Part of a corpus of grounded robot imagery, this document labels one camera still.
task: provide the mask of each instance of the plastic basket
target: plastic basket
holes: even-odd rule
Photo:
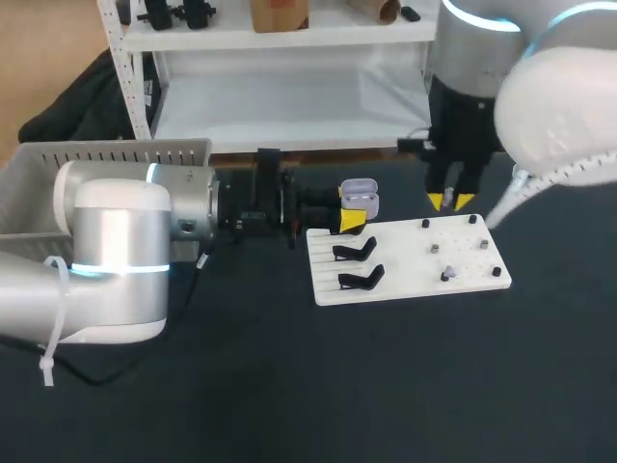
[[[144,162],[202,166],[209,140],[28,143],[0,171],[0,251],[43,261],[72,262],[72,239],[54,219],[56,175],[68,161]],[[172,243],[172,260],[194,260],[198,243]]]

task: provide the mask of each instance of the white board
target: white board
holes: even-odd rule
[[[491,233],[482,217],[476,218],[475,224],[469,222],[469,215],[432,218],[428,229],[422,227],[422,219],[368,224],[359,236],[307,231],[315,301],[331,306],[510,287],[512,278]],[[333,246],[360,249],[371,236],[377,239],[377,247],[367,261],[335,261]],[[487,249],[481,249],[482,240],[488,240]],[[433,244],[440,247],[436,254],[431,254]],[[379,264],[386,273],[372,290],[340,288],[338,274],[367,277]],[[448,265],[457,276],[443,282],[442,272]],[[498,277],[493,276],[495,267],[501,269]]]

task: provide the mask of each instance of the black tablecloth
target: black tablecloth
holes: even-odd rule
[[[466,213],[487,213],[496,159]],[[379,181],[380,220],[433,215],[412,162],[307,168],[299,180]],[[317,307],[306,242],[220,250],[169,342],[90,389],[0,350],[6,462],[614,462],[617,188],[554,188],[494,237],[509,290]],[[172,269],[177,310],[191,269]],[[102,375],[148,349],[64,346]]]

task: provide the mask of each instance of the black cable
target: black cable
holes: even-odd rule
[[[89,374],[85,373],[80,368],[76,367],[71,361],[67,360],[59,354],[54,354],[54,367],[62,368],[64,371],[74,376],[87,386],[91,386],[94,388],[109,386],[110,384],[117,382],[127,373],[139,367],[144,360],[146,360],[157,349],[159,349],[164,344],[164,342],[172,335],[172,333],[175,331],[180,321],[182,320],[183,316],[185,315],[189,304],[191,303],[191,299],[193,297],[193,293],[195,292],[195,288],[197,287],[200,274],[201,269],[195,268],[193,278],[191,279],[191,284],[189,285],[188,292],[184,299],[184,303],[175,313],[172,314],[172,316],[168,317],[168,322],[165,325],[163,333],[161,333],[157,338],[152,341],[150,349],[147,352],[131,360],[126,365],[114,371],[113,373],[109,373],[102,378],[92,378]],[[19,350],[29,354],[35,354],[37,356],[42,356],[45,353],[44,347],[40,347],[33,342],[19,340],[5,335],[0,335],[0,345],[9,347],[13,350]]]

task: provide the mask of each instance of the black clip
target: black clip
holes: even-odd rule
[[[373,253],[377,247],[375,236],[368,238],[362,249],[348,248],[347,246],[333,246],[332,253],[335,255],[335,260],[356,260],[364,262]]]
[[[341,289],[364,289],[370,291],[373,289],[382,277],[386,274],[384,265],[377,265],[368,277],[359,277],[349,273],[341,273],[338,275],[338,283]]]

